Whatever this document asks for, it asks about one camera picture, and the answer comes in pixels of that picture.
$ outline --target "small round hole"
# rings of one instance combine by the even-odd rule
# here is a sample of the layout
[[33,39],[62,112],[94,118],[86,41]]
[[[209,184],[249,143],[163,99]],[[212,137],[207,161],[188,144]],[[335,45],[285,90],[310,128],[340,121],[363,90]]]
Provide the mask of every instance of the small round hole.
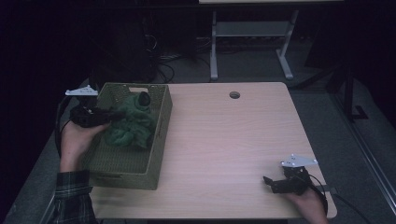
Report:
[[232,91],[230,92],[230,97],[233,99],[238,99],[239,97],[241,97],[241,94],[239,94],[239,92],[237,91]]

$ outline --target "green cloth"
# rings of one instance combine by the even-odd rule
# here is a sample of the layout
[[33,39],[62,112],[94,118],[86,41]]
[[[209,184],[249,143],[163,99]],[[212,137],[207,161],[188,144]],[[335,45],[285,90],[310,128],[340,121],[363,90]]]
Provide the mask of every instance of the green cloth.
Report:
[[139,94],[133,94],[116,110],[125,113],[125,118],[114,121],[104,134],[105,141],[113,147],[139,146],[150,147],[150,137],[155,131],[155,118],[149,106],[138,102]]

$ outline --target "metal stand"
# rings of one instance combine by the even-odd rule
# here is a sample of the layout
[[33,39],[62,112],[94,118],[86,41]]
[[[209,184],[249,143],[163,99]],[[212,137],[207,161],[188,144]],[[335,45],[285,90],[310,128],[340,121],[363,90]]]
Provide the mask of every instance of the metal stand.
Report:
[[297,20],[298,10],[293,11],[289,21],[217,21],[216,11],[212,21],[212,50],[210,52],[210,78],[217,80],[218,62],[216,58],[217,36],[285,36],[285,43],[276,50],[277,58],[287,79],[293,79],[288,61],[285,58]]

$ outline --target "dark background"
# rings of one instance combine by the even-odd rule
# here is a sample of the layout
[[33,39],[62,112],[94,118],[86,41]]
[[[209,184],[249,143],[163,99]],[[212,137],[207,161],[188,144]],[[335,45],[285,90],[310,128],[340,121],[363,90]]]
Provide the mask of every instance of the dark background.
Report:
[[[0,220],[48,141],[66,90],[78,88],[87,77],[99,86],[105,81],[150,82],[156,61],[145,51],[143,34],[148,30],[189,57],[195,37],[210,36],[210,12],[157,10],[158,20],[148,23],[146,11],[86,10],[92,4],[97,3],[0,2]],[[326,68],[345,60],[396,127],[394,11],[394,4],[384,1],[346,1],[325,14],[303,10],[295,34],[316,38],[307,65]],[[312,23],[312,18],[320,18],[320,23]],[[184,35],[177,33],[180,29]]]

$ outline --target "wooden table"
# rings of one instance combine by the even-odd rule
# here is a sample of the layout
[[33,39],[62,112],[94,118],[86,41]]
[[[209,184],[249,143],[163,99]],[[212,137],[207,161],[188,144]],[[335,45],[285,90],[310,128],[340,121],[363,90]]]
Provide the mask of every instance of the wooden table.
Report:
[[[173,110],[157,190],[93,188],[99,218],[300,217],[262,176],[291,153],[315,158],[283,83],[169,85]],[[230,92],[237,91],[238,99]],[[322,183],[317,165],[308,172]],[[329,214],[336,208],[328,195]]]

